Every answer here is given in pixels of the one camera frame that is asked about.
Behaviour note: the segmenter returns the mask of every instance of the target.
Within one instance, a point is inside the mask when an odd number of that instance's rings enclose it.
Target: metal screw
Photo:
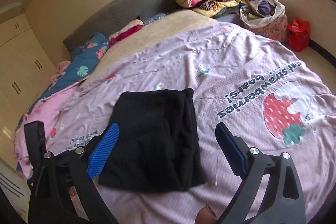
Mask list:
[[[48,159],[48,158],[50,158],[51,157],[51,152],[46,152],[46,153],[44,153],[44,158],[45,159]]]
[[[84,152],[84,147],[80,146],[80,147],[76,148],[75,152],[76,152],[76,154],[82,154]]]
[[[285,159],[289,159],[291,157],[291,155],[287,152],[283,152],[282,153],[282,156],[285,158]]]
[[[252,148],[250,148],[250,152],[254,155],[257,155],[257,154],[259,154],[259,149],[256,148],[256,147],[252,147]]]

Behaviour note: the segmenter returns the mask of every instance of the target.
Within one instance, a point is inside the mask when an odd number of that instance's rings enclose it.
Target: laundry basket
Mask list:
[[[258,6],[263,0],[251,1],[255,6]],[[243,21],[245,28],[252,31],[256,35],[261,35],[273,40],[278,40],[286,45],[288,41],[288,20],[285,13],[285,6],[278,0],[273,0],[275,4],[275,12],[273,16],[249,20],[244,14],[246,6],[240,8],[240,18]]]

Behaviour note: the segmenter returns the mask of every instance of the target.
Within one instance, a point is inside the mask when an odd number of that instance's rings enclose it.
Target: gray headboard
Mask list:
[[[170,13],[178,9],[180,7],[174,0],[114,0],[75,29],[63,43],[71,52],[95,32],[108,37],[137,17],[146,20],[160,12]]]

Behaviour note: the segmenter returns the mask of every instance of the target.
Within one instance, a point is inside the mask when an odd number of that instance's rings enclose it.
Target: black baseboard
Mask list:
[[[336,68],[336,57],[334,57],[331,53],[329,53],[325,48],[317,44],[315,41],[310,40],[309,45],[310,48],[318,52],[321,56],[323,56],[332,66]]]

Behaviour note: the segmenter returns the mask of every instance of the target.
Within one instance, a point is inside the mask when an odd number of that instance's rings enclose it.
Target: white strawberry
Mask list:
[[[263,105],[265,124],[273,136],[278,139],[285,138],[283,130],[288,130],[291,125],[303,124],[300,119],[300,112],[290,114],[287,111],[287,107],[291,104],[292,102],[286,97],[283,97],[281,100],[276,99],[274,93],[265,97]]]

